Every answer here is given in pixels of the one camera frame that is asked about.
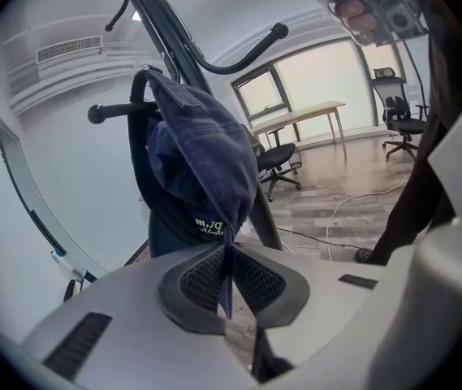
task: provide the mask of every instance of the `air vent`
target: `air vent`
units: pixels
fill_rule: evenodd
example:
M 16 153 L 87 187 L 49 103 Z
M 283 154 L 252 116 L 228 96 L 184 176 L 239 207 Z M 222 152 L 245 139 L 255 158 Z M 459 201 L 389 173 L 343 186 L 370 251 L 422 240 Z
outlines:
M 73 41 L 65 41 L 55 45 L 41 48 L 36 52 L 36 62 L 43 63 L 65 54 L 79 52 L 81 50 L 101 49 L 102 36 L 83 37 Z
M 45 360 L 44 364 L 72 380 L 111 322 L 111 316 L 90 312 Z

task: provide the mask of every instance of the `blue cap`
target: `blue cap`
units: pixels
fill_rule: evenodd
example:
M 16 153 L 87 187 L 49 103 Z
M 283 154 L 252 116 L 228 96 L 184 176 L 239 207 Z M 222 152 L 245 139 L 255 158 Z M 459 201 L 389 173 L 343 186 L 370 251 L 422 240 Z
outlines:
M 153 173 L 172 195 L 215 211 L 232 242 L 253 207 L 257 163 L 247 135 L 214 97 L 146 73 L 163 122 L 150 121 Z

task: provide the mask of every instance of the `black slot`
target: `black slot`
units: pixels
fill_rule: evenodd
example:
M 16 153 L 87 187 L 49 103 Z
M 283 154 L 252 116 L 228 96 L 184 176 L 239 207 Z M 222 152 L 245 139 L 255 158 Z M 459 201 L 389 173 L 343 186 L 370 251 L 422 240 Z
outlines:
M 355 275 L 343 275 L 339 277 L 339 281 L 353 284 L 354 286 L 359 286 L 360 288 L 367 288 L 370 290 L 375 289 L 377 286 L 378 281 L 375 279 L 368 279 L 366 277 L 360 277 Z
M 73 380 L 111 319 L 105 314 L 87 314 L 47 357 L 45 366 L 63 378 Z

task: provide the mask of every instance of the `chair backrest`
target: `chair backrest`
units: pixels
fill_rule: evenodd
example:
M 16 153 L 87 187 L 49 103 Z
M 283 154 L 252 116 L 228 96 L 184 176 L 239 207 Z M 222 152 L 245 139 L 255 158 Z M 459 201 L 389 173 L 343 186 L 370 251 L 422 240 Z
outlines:
M 404 81 L 398 76 L 388 76 L 371 80 L 384 106 L 382 119 L 389 127 L 391 121 L 411 117 L 404 91 Z

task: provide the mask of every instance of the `black office chair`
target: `black office chair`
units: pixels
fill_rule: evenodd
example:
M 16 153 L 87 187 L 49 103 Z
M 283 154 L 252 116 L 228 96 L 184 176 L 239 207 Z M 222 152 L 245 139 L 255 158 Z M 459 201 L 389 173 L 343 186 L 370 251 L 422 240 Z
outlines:
M 248 141 L 253 147 L 254 154 L 256 155 L 257 170 L 268 171 L 270 173 L 270 175 L 268 175 L 266 178 L 260 180 L 262 184 L 265 182 L 270 182 L 269 190 L 266 194 L 268 201 L 272 202 L 274 200 L 271 196 L 272 189 L 274 189 L 274 185 L 276 185 L 278 180 L 288 182 L 289 184 L 294 184 L 296 189 L 299 191 L 301 189 L 301 184 L 297 180 L 283 176 L 288 172 L 294 171 L 291 168 L 282 171 L 281 165 L 288 162 L 296 150 L 296 145 L 293 143 L 287 143 L 286 145 L 279 144 L 278 131 L 282 130 L 283 128 L 278 128 L 272 132 L 274 133 L 277 145 L 272 149 L 265 150 L 265 147 L 263 147 L 261 142 L 256 137 L 254 137 L 243 124 L 242 126 L 247 133 Z
M 422 134 L 425 129 L 425 121 L 411 117 L 409 104 L 405 97 L 404 82 L 402 78 L 395 76 L 393 69 L 382 68 L 381 70 L 375 70 L 375 76 L 376 78 L 372 80 L 373 87 L 384 105 L 382 119 L 386 123 L 388 130 L 398 132 L 403 136 L 403 140 L 400 142 L 384 141 L 382 143 L 384 149 L 386 145 L 396 146 L 386 153 L 386 160 L 389 161 L 390 154 L 399 150 L 405 150 L 413 160 L 416 160 L 413 150 L 418 150 L 418 147 L 410 143 L 411 135 Z M 426 111 L 427 108 L 427 106 L 418 107 L 421 112 L 422 110 Z

